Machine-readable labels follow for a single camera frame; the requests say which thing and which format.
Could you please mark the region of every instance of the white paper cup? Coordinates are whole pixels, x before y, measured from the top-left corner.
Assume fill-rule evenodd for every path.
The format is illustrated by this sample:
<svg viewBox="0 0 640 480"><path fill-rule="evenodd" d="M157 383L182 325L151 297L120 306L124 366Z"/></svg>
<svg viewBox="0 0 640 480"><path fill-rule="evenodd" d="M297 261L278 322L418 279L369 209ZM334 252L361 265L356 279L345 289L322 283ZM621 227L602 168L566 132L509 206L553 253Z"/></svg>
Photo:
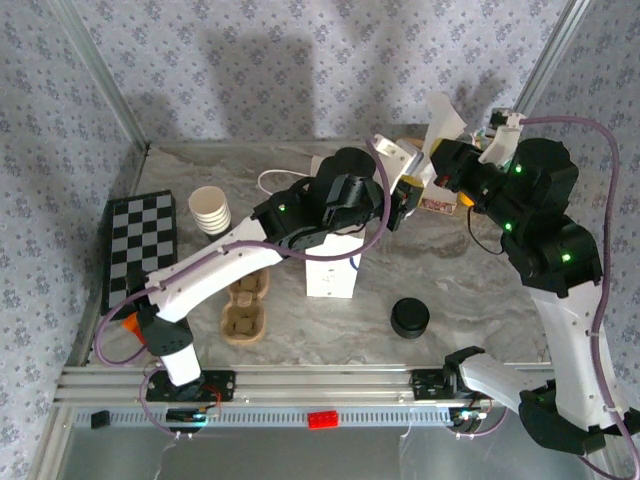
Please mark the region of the white paper cup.
<svg viewBox="0 0 640 480"><path fill-rule="evenodd" d="M227 197L218 187L201 187L193 192L189 210L198 228L209 236L219 235L231 225Z"/></svg>

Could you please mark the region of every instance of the wall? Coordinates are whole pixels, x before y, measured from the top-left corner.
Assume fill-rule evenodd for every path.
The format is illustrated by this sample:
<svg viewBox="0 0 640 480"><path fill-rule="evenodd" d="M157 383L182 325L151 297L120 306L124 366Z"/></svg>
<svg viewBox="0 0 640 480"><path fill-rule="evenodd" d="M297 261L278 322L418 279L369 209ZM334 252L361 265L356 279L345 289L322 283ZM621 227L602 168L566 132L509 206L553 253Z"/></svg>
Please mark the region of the wall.
<svg viewBox="0 0 640 480"><path fill-rule="evenodd" d="M613 292L605 321L622 383L640 401L640 4L594 2L533 116L574 114L610 128L620 144L620 182L612 228ZM580 168L570 212L602 241L610 175L603 138L576 127L538 128L561 140Z"/></svg>
<svg viewBox="0 0 640 480"><path fill-rule="evenodd" d="M162 142L393 134L428 122L431 89L448 92L476 124L491 106L514 104L565 3L88 0L77 8L145 134Z"/></svg>
<svg viewBox="0 0 640 480"><path fill-rule="evenodd" d="M141 154L46 2L0 14L0 478L24 478Z"/></svg>

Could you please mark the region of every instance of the marble surface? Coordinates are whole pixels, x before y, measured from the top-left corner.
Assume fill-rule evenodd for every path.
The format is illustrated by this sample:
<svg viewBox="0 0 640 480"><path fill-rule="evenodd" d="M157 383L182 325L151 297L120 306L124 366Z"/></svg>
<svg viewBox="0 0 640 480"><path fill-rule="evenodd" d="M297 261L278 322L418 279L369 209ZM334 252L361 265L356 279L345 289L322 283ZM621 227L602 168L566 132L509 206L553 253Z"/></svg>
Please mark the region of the marble surface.
<svg viewBox="0 0 640 480"><path fill-rule="evenodd" d="M187 144L152 149L138 191L173 192L183 259L208 243L187 206L193 190L203 185L223 188L237 223L266 198L256 187L260 172L306 172L311 155L328 155L339 146ZM276 174L264 184L273 191L292 181L291 176ZM464 214L463 208L452 217L419 210L398 232L387 232L364 255L350 300L307 297L304 262L289 259L272 267L271 288L264 299L266 336L252 346L230 346L221 339L220 312L228 295L213 295L188 316L202 364L439 365L448 353L470 345L482 346L505 362L547 361L542 324L517 274L505 257L486 254L472 242ZM367 234L376 226L372 222ZM500 232L486 219L474 216L473 228L487 245L497 245ZM406 296L421 299L431 311L426 333L416 340L400 338L389 323L393 304ZM104 351L124 358L136 342L115 324L106 331Z"/></svg>

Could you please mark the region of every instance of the red block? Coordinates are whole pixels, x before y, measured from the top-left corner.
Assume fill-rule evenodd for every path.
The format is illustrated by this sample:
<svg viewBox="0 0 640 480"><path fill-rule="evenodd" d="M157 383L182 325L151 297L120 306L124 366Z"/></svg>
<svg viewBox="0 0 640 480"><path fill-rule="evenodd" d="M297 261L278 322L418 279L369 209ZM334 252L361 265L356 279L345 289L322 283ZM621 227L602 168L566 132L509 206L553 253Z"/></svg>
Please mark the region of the red block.
<svg viewBox="0 0 640 480"><path fill-rule="evenodd" d="M328 412L314 412L307 415L309 430L321 428L336 428L340 423L338 412L329 410Z"/></svg>

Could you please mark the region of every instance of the black hockey puck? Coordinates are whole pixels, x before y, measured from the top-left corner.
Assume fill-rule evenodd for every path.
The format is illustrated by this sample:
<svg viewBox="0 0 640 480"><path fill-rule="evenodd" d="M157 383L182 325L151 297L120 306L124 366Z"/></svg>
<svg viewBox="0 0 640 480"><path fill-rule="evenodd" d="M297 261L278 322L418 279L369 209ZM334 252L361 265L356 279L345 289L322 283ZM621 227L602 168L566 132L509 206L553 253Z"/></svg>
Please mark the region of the black hockey puck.
<svg viewBox="0 0 640 480"><path fill-rule="evenodd" d="M391 310L391 327L403 338L418 338L429 324L429 309L416 298L398 300Z"/></svg>

